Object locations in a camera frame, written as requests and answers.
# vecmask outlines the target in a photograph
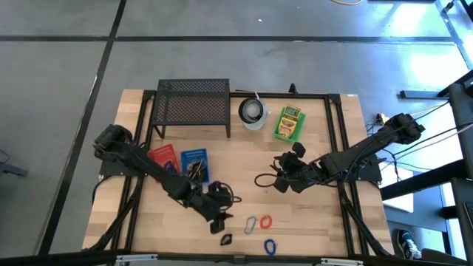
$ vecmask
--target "black mesh shelf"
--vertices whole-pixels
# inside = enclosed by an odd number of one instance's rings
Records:
[[[171,125],[223,125],[230,137],[228,79],[159,80],[154,101],[153,127],[161,138]]]

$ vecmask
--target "red carabiner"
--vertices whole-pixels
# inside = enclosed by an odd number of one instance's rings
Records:
[[[264,221],[266,219],[269,219],[269,222],[267,225],[264,225]],[[259,227],[261,229],[268,229],[272,226],[272,224],[273,224],[273,218],[271,217],[271,215],[264,215],[263,218],[261,218],[261,220],[259,221]]]

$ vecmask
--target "blue ring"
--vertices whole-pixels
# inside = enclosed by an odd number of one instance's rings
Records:
[[[273,244],[273,251],[271,252],[268,250],[269,243]],[[276,254],[276,243],[274,242],[274,240],[268,239],[265,241],[265,251],[266,251],[266,254],[269,256],[273,256],[274,254]]]

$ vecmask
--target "wooden table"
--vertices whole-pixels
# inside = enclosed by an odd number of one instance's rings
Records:
[[[142,95],[142,90],[123,91],[116,124],[125,126],[131,132],[135,131]],[[190,149],[207,149],[211,179],[228,183],[235,194],[243,198],[241,203],[235,204],[228,212],[234,217],[225,221],[225,233],[233,234],[233,243],[220,246],[223,233],[210,234],[208,223],[199,214],[172,201],[158,183],[151,177],[146,177],[132,250],[153,253],[265,255],[263,242],[271,238],[277,243],[276,255],[347,256],[341,207],[335,188],[315,185],[300,194],[290,189],[282,194],[273,187],[259,188],[253,183],[257,174],[272,172],[269,165],[273,162],[273,156],[291,149],[291,144],[277,140],[272,135],[279,110],[286,104],[302,108],[307,115],[299,139],[307,149],[304,160],[310,161],[330,152],[324,101],[265,98],[263,100],[269,105],[272,114],[263,129],[249,131],[243,127],[238,117],[238,106],[243,99],[231,99],[230,139],[227,139],[222,126],[169,126],[165,139],[160,139],[156,133],[152,138],[152,149],[167,143],[172,143],[177,153]],[[342,95],[341,101],[348,140],[353,145],[367,136],[360,103],[356,95]],[[149,119],[151,104],[149,101],[145,121]],[[332,106],[332,112],[338,150],[341,151],[343,148],[335,106]],[[141,140],[144,140],[146,127],[147,125],[143,125]],[[123,181],[124,177],[112,177],[97,190],[84,248],[95,244],[116,217]],[[384,248],[392,253],[392,242],[379,190],[367,182],[357,182],[357,185],[364,221]],[[266,214],[273,217],[270,229],[262,230],[257,226],[251,235],[243,233],[249,216],[261,217]],[[126,220],[119,248],[124,246],[127,228]],[[351,221],[355,252],[361,253],[356,228]]]

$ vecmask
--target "shoe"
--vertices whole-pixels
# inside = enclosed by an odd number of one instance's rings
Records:
[[[422,259],[422,253],[417,249],[411,233],[406,230],[398,230],[397,240],[405,259]]]

